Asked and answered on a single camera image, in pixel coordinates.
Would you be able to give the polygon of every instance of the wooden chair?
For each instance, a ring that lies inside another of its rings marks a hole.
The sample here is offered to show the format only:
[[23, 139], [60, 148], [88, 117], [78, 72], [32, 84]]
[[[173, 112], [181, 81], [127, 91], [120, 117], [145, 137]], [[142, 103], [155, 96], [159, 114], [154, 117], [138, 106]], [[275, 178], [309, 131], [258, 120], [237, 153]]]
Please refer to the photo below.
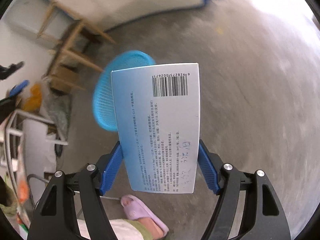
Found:
[[[66, 37], [63, 39], [57, 40], [55, 37], [46, 34], [44, 31], [48, 27], [50, 20], [52, 19], [53, 12], [55, 8], [59, 8], [66, 12], [69, 16], [71, 16], [74, 20], [76, 20], [75, 24], [72, 25], [71, 30], [69, 30], [69, 33]], [[84, 35], [91, 41], [96, 41], [96, 38], [94, 35], [89, 33], [89, 31], [92, 31], [93, 33], [97, 33], [100, 36], [102, 36], [105, 40], [115, 43], [115, 41], [106, 33], [104, 33], [102, 30], [100, 30], [97, 26], [95, 26], [93, 23], [91, 23], [88, 19], [85, 19], [78, 13], [72, 11], [70, 8], [62, 5], [61, 3], [57, 2], [56, 0], [52, 0], [47, 8], [47, 11], [45, 13], [44, 21], [40, 27], [40, 30], [38, 32], [37, 37], [43, 38], [48, 41], [51, 41], [56, 44], [57, 51], [55, 53], [55, 56], [48, 68], [46, 78], [49, 78], [50, 80], [58, 81], [63, 83], [64, 85], [75, 87], [79, 89], [83, 89], [82, 87], [76, 85], [73, 82], [70, 82], [69, 80], [63, 79], [61, 76], [57, 76], [57, 70], [61, 66], [62, 60], [65, 57], [70, 57], [73, 60], [76, 60], [77, 62], [87, 66], [91, 67], [96, 71], [102, 72], [103, 69], [93, 63], [86, 55], [82, 54], [81, 52], [78, 52], [72, 48], [74, 41], [76, 37], [79, 34]]]

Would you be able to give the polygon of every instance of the clutter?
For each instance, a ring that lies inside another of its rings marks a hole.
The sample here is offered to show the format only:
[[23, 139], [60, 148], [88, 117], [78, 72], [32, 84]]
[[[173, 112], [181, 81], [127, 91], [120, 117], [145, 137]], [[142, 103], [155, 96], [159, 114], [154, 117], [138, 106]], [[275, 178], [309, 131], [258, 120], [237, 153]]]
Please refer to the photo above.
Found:
[[0, 65], [0, 80], [5, 80], [10, 75], [12, 75], [14, 72], [16, 72], [18, 69], [22, 68], [24, 65], [24, 62], [21, 61], [17, 64], [11, 64], [8, 68], [2, 67]]
[[43, 87], [43, 101], [40, 114], [52, 120], [62, 140], [68, 139], [71, 117], [71, 95], [55, 96], [47, 87]]
[[[55, 135], [47, 135], [48, 126], [42, 122], [26, 119], [23, 121], [24, 151], [26, 175], [36, 174], [44, 177], [44, 172], [55, 172], [56, 160], [54, 144], [48, 139], [54, 139]], [[42, 181], [33, 179], [29, 182], [33, 201], [36, 203], [44, 189]]]
[[14, 86], [9, 93], [9, 97], [18, 95], [19, 93], [22, 92], [22, 90], [29, 85], [29, 80], [24, 80], [22, 81], [19, 85]]
[[0, 176], [0, 208], [12, 227], [18, 232], [17, 207], [18, 203], [13, 190], [7, 186]]
[[20, 140], [18, 146], [18, 170], [17, 170], [17, 187], [18, 187], [18, 201], [19, 204], [23, 204], [29, 198], [29, 187], [27, 184], [26, 171], [23, 161], [22, 152], [23, 139]]
[[15, 110], [17, 95], [0, 100], [0, 123]]
[[78, 81], [78, 78], [78, 73], [72, 71], [70, 68], [59, 65], [57, 67], [56, 74], [51, 78], [50, 88], [60, 91], [63, 94], [69, 94], [73, 87], [83, 90], [82, 87], [75, 85], [75, 83]]
[[27, 98], [24, 103], [22, 110], [26, 112], [35, 112], [38, 111], [41, 107], [42, 94], [41, 94], [41, 85], [35, 83], [30, 88], [31, 97]]

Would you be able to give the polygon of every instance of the concrete floor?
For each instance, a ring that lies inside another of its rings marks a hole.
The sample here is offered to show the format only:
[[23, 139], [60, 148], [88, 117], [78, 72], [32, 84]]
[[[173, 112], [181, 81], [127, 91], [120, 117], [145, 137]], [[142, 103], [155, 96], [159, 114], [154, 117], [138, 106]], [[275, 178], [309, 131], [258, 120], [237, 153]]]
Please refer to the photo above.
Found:
[[[320, 201], [320, 32], [305, 7], [303, 0], [212, 0], [204, 8], [125, 24], [109, 32], [115, 46], [103, 44], [88, 52], [102, 66], [130, 49], [148, 53], [158, 64], [198, 62], [201, 139], [239, 170], [266, 172], [292, 237]], [[65, 172], [95, 163], [118, 140], [92, 116], [98, 76], [83, 69], [87, 91], [74, 92], [70, 144], [58, 161]], [[199, 169], [193, 194], [165, 195], [133, 192], [122, 166], [106, 195], [124, 194], [141, 198], [176, 240], [200, 239], [217, 201]], [[103, 204], [110, 219], [124, 217], [117, 201]]]

